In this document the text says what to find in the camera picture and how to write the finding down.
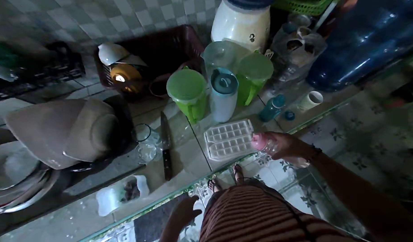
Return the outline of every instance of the blue bottle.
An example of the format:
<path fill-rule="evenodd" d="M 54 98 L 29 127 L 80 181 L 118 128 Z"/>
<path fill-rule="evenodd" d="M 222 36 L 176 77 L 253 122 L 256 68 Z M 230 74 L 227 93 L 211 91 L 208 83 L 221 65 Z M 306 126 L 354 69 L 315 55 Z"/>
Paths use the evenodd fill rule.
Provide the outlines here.
<path fill-rule="evenodd" d="M 317 90 L 339 91 L 413 47 L 413 0 L 364 0 L 347 12 L 310 69 Z"/>
<path fill-rule="evenodd" d="M 283 95 L 278 95 L 274 98 L 271 98 L 267 103 L 265 108 L 258 114 L 259 119 L 262 122 L 268 122 L 269 120 L 277 117 L 280 114 L 281 110 L 285 106 L 286 98 Z"/>

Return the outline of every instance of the ice cube tray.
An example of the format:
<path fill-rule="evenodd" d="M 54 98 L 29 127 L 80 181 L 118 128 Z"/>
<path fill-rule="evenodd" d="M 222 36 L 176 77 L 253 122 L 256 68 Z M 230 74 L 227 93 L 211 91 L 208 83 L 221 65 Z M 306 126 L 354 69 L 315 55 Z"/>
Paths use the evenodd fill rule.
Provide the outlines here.
<path fill-rule="evenodd" d="M 255 152 L 251 146 L 252 133 L 249 119 L 209 128 L 204 133 L 208 157 L 222 162 Z"/>

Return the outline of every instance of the floor mat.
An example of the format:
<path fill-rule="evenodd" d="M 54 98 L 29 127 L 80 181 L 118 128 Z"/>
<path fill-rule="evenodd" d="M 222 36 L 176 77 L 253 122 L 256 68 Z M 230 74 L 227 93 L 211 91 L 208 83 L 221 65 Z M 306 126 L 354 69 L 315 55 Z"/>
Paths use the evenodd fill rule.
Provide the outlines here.
<path fill-rule="evenodd" d="M 185 198 L 188 198 L 187 193 L 183 193 L 151 212 L 135 219 L 133 222 L 135 225 L 136 241 L 153 242 L 160 239 L 160 235 L 171 216 L 172 210 Z"/>

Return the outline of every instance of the kitchen knife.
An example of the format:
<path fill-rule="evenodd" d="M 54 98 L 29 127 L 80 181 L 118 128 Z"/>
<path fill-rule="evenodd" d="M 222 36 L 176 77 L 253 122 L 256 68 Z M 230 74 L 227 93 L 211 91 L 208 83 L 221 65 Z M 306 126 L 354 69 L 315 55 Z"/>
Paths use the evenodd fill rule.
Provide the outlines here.
<path fill-rule="evenodd" d="M 163 166 L 165 168 L 165 179 L 167 181 L 172 178 L 172 162 L 171 162 L 171 138 L 170 138 L 170 129 L 168 124 L 168 118 L 166 118 L 163 111 L 160 113 L 160 125 L 162 128 L 162 144 L 163 144 Z"/>

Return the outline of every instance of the hand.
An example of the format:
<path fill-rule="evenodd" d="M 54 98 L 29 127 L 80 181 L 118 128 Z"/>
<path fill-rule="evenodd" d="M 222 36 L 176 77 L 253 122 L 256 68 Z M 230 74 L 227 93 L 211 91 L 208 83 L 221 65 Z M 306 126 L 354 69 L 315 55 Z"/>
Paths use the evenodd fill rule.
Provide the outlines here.
<path fill-rule="evenodd" d="M 198 199 L 198 196 L 192 196 L 182 200 L 172 211 L 168 224 L 172 223 L 178 229 L 187 226 L 195 217 L 202 213 L 200 209 L 193 210 L 193 205 Z"/>
<path fill-rule="evenodd" d="M 272 157 L 274 160 L 284 157 L 302 157 L 308 160 L 316 154 L 316 151 L 309 144 L 291 134 L 275 132 L 266 132 L 265 134 L 274 137 L 281 144 L 280 150 Z"/>

